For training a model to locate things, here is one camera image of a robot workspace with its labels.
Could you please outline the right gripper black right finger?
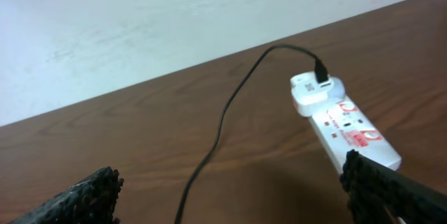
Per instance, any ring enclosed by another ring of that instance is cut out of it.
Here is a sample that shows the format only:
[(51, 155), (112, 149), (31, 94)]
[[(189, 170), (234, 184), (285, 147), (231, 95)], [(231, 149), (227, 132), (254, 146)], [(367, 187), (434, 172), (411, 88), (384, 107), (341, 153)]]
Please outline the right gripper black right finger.
[(445, 223), (446, 196), (362, 156), (346, 154), (339, 178), (353, 222)]

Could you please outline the white power strip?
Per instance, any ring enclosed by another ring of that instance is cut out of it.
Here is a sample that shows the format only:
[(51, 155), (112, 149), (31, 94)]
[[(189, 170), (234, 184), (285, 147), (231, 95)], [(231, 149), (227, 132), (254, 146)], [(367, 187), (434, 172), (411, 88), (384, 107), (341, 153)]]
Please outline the white power strip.
[(396, 171), (402, 157), (348, 97), (329, 102), (308, 119), (338, 173), (350, 150)]

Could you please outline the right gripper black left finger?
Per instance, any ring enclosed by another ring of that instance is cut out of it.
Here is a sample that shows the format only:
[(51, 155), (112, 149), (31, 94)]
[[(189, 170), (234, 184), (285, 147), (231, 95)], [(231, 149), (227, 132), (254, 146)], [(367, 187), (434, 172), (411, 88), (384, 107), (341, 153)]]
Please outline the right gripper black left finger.
[(118, 224), (115, 207), (124, 180), (103, 167), (42, 203), (13, 224)]

